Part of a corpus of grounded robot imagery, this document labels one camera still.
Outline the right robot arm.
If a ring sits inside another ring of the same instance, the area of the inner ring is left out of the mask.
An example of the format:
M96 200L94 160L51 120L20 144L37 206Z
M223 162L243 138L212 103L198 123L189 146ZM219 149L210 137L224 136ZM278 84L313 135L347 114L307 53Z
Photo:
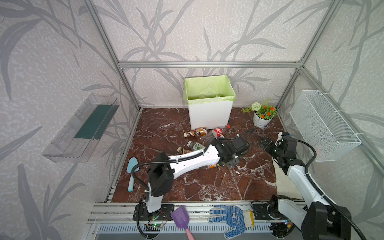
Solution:
M313 153L307 163L297 158L298 143L307 146ZM286 217L301 231L305 240L349 240L352 231L360 239L366 238L352 221L350 211L337 205L311 177L309 166L316 159L317 152L310 144L292 138L287 132L280 132L276 142L261 138L259 147L278 163L298 188L307 206L304 209L288 197L274 195L267 208L270 218L278 220Z

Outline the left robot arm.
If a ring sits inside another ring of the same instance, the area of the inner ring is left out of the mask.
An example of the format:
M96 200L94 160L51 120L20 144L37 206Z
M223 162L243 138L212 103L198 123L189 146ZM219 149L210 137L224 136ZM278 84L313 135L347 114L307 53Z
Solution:
M209 165L231 168L239 164L251 148L249 138L244 139L243 135L250 137L254 131L254 128L246 130L233 138L213 138L201 150L178 156L161 153L155 161L134 165L131 176L145 188L139 205L146 206L148 215L157 214L161 211L164 195L172 190L174 180L181 175Z

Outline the lime label tea bottle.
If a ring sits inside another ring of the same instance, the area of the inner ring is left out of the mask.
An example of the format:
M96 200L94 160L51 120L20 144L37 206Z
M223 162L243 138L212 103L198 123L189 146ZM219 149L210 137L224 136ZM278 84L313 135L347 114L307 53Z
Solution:
M201 149L204 149L205 146L203 146L202 144L200 143L197 143L197 142L192 142L192 141L189 141L187 143L187 146L193 150L193 151L197 151L197 150L201 150Z

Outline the brown gold coffee bottle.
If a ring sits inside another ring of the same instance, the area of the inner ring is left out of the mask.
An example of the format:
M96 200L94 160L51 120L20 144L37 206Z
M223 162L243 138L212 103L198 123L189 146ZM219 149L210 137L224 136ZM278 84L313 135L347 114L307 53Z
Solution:
M202 137L202 136L205 136L207 134L208 134L208 131L207 131L206 128L197 128L197 129L185 132L184 133L184 137L185 138L188 138L188 137Z

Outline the red label cola bottle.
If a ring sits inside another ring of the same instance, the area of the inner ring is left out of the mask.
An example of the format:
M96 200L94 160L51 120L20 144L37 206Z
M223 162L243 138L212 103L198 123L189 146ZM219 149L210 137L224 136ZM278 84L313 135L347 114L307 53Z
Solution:
M220 138L222 137L229 129L230 129L230 125L225 125L225 126L221 126L221 127L217 127L213 130L211 130L207 135L205 136L202 136L200 138L200 141L202 142L209 142L213 139L216 139L216 138Z

